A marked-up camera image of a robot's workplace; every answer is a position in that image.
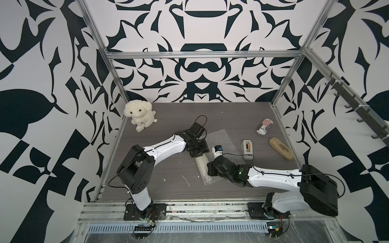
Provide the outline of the white ribbed vase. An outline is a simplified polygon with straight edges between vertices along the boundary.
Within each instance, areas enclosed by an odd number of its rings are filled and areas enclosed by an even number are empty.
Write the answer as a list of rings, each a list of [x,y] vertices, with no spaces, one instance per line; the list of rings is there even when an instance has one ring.
[[[206,155],[202,155],[200,157],[195,158],[197,167],[199,169],[200,177],[204,178],[208,175],[208,167],[207,164],[209,163],[209,160]]]

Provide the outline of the clear bubble wrap sheet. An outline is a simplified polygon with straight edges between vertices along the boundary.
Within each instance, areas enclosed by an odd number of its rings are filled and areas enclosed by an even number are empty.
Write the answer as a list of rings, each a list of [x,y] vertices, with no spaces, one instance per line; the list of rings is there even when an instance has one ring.
[[[243,159],[243,156],[241,156],[241,151],[239,151],[238,148],[234,145],[231,137],[228,135],[225,129],[208,134],[206,137],[206,142],[209,148],[209,152],[205,153],[204,155],[207,156],[209,162],[214,160],[212,148],[216,145],[221,145],[223,147],[223,153],[227,154],[227,159],[237,165],[246,164]],[[211,177],[207,175],[201,179],[203,181],[203,184],[207,186],[221,180],[222,178],[219,176]]]

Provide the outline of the grey tape dispenser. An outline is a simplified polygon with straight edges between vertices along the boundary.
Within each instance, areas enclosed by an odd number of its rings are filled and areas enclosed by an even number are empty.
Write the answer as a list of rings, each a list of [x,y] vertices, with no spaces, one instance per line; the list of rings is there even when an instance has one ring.
[[[253,144],[251,140],[243,140],[242,142],[243,157],[246,161],[253,160]]]

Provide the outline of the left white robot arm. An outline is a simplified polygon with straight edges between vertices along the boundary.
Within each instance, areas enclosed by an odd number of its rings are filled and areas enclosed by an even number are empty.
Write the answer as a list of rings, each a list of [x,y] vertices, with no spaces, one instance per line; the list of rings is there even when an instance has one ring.
[[[147,186],[154,167],[185,150],[191,158],[198,158],[209,151],[205,139],[197,138],[193,132],[184,130],[155,145],[131,147],[118,167],[116,175],[130,194],[135,212],[141,219],[148,218],[153,212],[154,203]]]

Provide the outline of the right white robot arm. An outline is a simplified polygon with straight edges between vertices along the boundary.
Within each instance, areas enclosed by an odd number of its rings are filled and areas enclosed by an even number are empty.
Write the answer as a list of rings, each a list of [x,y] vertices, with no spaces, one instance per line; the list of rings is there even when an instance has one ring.
[[[283,190],[270,192],[262,205],[262,219],[295,210],[314,210],[325,216],[338,216],[338,190],[335,177],[311,165],[301,169],[272,170],[236,165],[224,156],[207,164],[207,174],[221,177],[240,187],[268,187]]]

